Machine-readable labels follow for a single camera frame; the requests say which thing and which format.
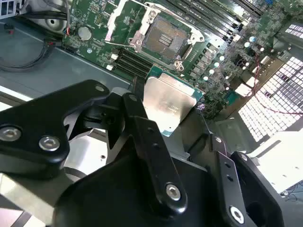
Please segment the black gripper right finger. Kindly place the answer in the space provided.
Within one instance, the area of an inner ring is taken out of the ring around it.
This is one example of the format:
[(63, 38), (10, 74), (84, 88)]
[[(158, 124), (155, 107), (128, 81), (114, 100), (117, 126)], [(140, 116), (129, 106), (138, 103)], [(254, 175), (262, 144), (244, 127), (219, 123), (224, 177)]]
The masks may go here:
[(282, 201), (260, 172), (239, 152), (229, 154), (224, 140), (211, 132), (201, 111), (201, 137), (205, 145), (197, 154), (207, 169), (206, 222), (209, 227), (286, 227)]

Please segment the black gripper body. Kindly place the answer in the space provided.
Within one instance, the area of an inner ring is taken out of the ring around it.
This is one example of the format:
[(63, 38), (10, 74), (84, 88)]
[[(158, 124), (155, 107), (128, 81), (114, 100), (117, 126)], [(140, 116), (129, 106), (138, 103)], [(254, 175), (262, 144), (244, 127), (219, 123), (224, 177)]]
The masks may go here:
[(165, 217), (149, 200), (148, 175), (135, 153), (69, 186), (56, 203), (55, 227), (220, 227), (218, 198), (209, 168), (168, 157), (187, 193), (188, 206), (178, 217)]

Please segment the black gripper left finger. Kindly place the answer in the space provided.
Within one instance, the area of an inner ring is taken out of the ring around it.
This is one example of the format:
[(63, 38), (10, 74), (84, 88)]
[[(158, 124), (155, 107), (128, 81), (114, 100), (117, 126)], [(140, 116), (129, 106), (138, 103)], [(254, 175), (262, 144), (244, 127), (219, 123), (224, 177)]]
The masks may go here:
[(110, 150), (137, 155), (140, 188), (154, 212), (185, 212), (187, 194), (157, 124), (133, 93), (110, 93), (94, 80), (47, 94), (0, 113), (0, 170), (49, 179), (70, 152), (69, 142), (90, 129), (108, 132)]

